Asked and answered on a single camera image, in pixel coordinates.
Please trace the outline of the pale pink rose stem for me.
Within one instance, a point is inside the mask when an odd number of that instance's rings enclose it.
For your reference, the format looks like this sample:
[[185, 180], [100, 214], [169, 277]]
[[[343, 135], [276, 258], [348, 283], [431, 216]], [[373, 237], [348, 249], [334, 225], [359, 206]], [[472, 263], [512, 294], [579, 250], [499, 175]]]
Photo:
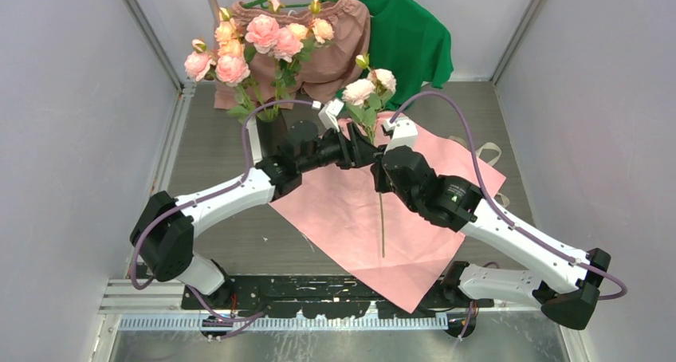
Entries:
[[348, 115], [375, 144], [377, 117], [396, 91], [396, 79], [388, 69], [370, 66], [368, 53], [355, 58], [356, 65], [367, 75], [345, 86], [340, 99], [345, 103]]

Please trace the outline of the pink paper bouquet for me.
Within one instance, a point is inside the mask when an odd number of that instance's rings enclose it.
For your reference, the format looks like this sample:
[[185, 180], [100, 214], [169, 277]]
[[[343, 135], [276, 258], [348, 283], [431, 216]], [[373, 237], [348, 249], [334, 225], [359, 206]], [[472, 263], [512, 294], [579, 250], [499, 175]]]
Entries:
[[317, 168], [270, 205], [341, 268], [409, 313], [465, 240], [409, 211], [395, 194], [378, 195], [368, 167]]

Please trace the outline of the cream printed ribbon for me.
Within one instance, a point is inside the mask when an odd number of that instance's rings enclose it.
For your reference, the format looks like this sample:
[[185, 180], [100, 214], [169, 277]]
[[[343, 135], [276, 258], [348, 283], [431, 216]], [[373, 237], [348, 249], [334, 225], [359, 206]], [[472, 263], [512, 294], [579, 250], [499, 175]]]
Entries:
[[[458, 144], [460, 144], [460, 145], [463, 146], [465, 149], [469, 149], [469, 148], [470, 148], [469, 145], [468, 145], [468, 143], [467, 143], [463, 138], [461, 138], [461, 137], [457, 137], [457, 136], [449, 136], [448, 139], [449, 139], [449, 140], [452, 140], [452, 141], [454, 141], [454, 142], [456, 142], [456, 143], [458, 143]], [[500, 148], [497, 144], [495, 144], [495, 143], [493, 143], [493, 142], [486, 142], [486, 143], [484, 143], [482, 146], [480, 146], [480, 147], [475, 151], [475, 154], [476, 154], [477, 157], [480, 157], [481, 154], [482, 154], [484, 151], [492, 151], [492, 152], [494, 153], [493, 158], [492, 158], [492, 159], [489, 159], [489, 160], [486, 160], [485, 162], [486, 162], [488, 165], [490, 165], [491, 167], [495, 166], [495, 165], [497, 164], [497, 162], [498, 162], [498, 161], [500, 160], [500, 158], [501, 158], [501, 155], [502, 155], [502, 150], [501, 150], [501, 148]], [[498, 203], [500, 206], [506, 208], [506, 207], [509, 206], [509, 204], [511, 203], [511, 201], [510, 201], [510, 199], [509, 199], [506, 195], [502, 194], [501, 192], [498, 192], [498, 193], [497, 193], [497, 203]]]

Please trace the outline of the peach rose stem with bud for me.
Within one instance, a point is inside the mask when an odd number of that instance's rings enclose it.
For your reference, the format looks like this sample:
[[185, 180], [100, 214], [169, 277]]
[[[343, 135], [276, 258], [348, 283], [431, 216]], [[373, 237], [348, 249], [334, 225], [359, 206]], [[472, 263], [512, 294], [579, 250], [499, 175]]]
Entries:
[[259, 82], [250, 68], [255, 51], [245, 43], [243, 29], [230, 10], [219, 8], [218, 20], [214, 31], [217, 107], [225, 109], [233, 118], [244, 120], [263, 102]]

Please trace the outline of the black conical vase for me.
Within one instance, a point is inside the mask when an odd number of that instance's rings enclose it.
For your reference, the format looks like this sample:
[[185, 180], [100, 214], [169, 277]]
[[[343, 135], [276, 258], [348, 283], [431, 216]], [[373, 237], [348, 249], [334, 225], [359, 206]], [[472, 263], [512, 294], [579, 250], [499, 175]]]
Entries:
[[285, 117], [279, 112], [276, 117], [268, 120], [256, 116], [256, 121], [262, 156], [276, 155], [287, 133]]

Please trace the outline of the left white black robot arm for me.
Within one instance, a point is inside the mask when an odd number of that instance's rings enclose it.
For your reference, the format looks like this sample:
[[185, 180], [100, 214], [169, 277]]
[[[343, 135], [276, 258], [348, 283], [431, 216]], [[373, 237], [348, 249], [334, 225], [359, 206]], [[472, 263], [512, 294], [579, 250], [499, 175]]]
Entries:
[[195, 253], [196, 237], [235, 214], [290, 194], [305, 172], [330, 165], [366, 167], [380, 153], [353, 123], [345, 132], [330, 128], [319, 135], [314, 123], [296, 122], [276, 153], [243, 175], [181, 199], [166, 191], [152, 195], [130, 235], [134, 256], [143, 260], [153, 281], [182, 281], [211, 307], [223, 308], [231, 301], [232, 286], [216, 262]]

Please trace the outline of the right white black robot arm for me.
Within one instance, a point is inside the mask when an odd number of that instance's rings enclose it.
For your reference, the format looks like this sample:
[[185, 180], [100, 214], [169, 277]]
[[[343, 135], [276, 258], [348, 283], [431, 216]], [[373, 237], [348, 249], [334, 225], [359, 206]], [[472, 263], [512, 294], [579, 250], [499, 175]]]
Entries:
[[549, 320], [583, 330], [600, 299], [611, 256], [600, 248], [576, 249], [550, 238], [499, 207], [475, 183], [439, 175], [423, 155], [402, 146], [371, 167], [378, 192], [395, 194], [434, 226], [484, 242], [519, 262], [522, 270], [452, 262], [442, 295], [455, 307], [473, 301], [510, 301], [539, 309]]

